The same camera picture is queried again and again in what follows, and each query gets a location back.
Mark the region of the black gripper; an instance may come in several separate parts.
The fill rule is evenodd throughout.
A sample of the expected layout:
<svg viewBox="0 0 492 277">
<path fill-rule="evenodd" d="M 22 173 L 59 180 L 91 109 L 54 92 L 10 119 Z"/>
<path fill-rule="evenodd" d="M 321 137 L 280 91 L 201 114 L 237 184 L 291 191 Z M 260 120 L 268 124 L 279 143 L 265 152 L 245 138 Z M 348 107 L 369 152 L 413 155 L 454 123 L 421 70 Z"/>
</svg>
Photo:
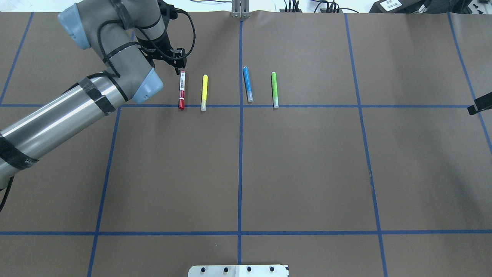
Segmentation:
<svg viewBox="0 0 492 277">
<path fill-rule="evenodd" d="M 155 68 L 155 60 L 165 61 L 167 64 L 175 68 L 177 75 L 180 75 L 181 70 L 186 68 L 186 50 L 184 48 L 174 49 L 171 44 L 166 30 L 158 35 L 150 28 L 140 29 L 140 51 Z"/>
</svg>

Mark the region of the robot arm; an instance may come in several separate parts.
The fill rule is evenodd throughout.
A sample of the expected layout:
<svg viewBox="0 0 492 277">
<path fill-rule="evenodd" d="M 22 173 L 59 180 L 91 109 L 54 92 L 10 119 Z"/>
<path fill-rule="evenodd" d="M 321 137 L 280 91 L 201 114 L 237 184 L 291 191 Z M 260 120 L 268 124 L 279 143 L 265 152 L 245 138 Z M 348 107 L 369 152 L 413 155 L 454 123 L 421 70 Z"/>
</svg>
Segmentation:
<svg viewBox="0 0 492 277">
<path fill-rule="evenodd" d="M 1 131 L 1 190 L 19 171 L 129 100 L 145 102 L 163 89 L 154 60 L 186 66 L 186 51 L 167 34 L 181 9 L 162 0 L 83 0 L 58 14 L 81 49 L 106 69 L 77 81 L 59 97 Z"/>
</svg>

